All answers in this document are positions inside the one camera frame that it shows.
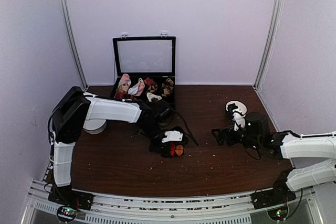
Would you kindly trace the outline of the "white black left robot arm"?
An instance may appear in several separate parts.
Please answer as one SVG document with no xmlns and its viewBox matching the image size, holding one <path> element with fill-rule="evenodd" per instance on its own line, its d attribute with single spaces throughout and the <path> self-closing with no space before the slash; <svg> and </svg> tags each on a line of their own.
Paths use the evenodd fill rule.
<svg viewBox="0 0 336 224">
<path fill-rule="evenodd" d="M 53 109 L 47 124 L 53 150 L 54 181 L 58 186 L 54 192 L 56 198 L 64 205 L 71 205 L 75 201 L 75 192 L 67 187 L 71 184 L 75 144 L 82 131 L 99 134 L 109 121 L 136 124 L 150 140 L 152 152 L 160 153 L 163 157 L 182 156 L 188 135 L 179 126 L 171 130 L 164 130 L 160 126 L 162 120 L 173 111 L 163 100 L 118 100 L 83 92 L 78 86 L 71 87 Z"/>
</svg>

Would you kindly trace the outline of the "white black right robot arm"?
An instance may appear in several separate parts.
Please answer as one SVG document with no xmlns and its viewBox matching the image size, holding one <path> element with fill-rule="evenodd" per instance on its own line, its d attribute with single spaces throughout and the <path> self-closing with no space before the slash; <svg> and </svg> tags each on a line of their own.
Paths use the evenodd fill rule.
<svg viewBox="0 0 336 224">
<path fill-rule="evenodd" d="M 233 122 L 233 126 L 211 130 L 220 146 L 241 144 L 245 149 L 255 150 L 257 159 L 324 158 L 323 162 L 282 172 L 269 192 L 272 203 L 281 203 L 290 191 L 335 181 L 335 132 L 271 132 L 267 116 L 259 112 L 248 112 L 246 106 L 239 101 L 229 101 L 225 105 L 225 114 Z"/>
</svg>

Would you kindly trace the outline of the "red orange argyle sock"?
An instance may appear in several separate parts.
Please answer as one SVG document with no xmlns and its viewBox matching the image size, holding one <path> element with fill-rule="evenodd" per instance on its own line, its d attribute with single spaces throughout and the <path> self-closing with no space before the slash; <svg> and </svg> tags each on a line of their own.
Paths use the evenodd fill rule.
<svg viewBox="0 0 336 224">
<path fill-rule="evenodd" d="M 160 154 L 165 158 L 180 157 L 184 155 L 185 147 L 180 143 L 168 142 L 160 150 Z"/>
</svg>

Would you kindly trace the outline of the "beige brown argyle sock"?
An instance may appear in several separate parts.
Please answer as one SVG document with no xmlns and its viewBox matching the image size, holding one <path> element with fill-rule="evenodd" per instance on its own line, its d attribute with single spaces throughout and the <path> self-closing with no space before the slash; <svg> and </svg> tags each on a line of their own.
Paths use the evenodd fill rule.
<svg viewBox="0 0 336 224">
<path fill-rule="evenodd" d="M 174 90 L 174 82 L 171 78 L 167 78 L 163 83 L 162 83 L 162 96 L 163 97 L 169 97 Z"/>
</svg>

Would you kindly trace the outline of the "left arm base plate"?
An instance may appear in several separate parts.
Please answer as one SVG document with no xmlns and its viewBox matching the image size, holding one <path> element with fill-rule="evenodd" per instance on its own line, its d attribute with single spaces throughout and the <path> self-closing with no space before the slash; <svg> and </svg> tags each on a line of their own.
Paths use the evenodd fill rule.
<svg viewBox="0 0 336 224">
<path fill-rule="evenodd" d="M 57 186 L 54 179 L 48 200 L 60 205 L 68 206 L 74 210 L 90 210 L 94 195 L 72 189 L 72 185 Z"/>
</svg>

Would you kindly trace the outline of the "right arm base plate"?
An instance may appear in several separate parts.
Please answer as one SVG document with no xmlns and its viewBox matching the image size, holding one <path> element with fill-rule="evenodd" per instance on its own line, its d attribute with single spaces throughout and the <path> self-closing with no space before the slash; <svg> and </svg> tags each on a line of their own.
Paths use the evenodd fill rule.
<svg viewBox="0 0 336 224">
<path fill-rule="evenodd" d="M 267 190 L 256 190 L 251 194 L 254 209 L 268 208 L 285 204 L 296 199 L 296 193 L 287 187 L 273 187 Z"/>
</svg>

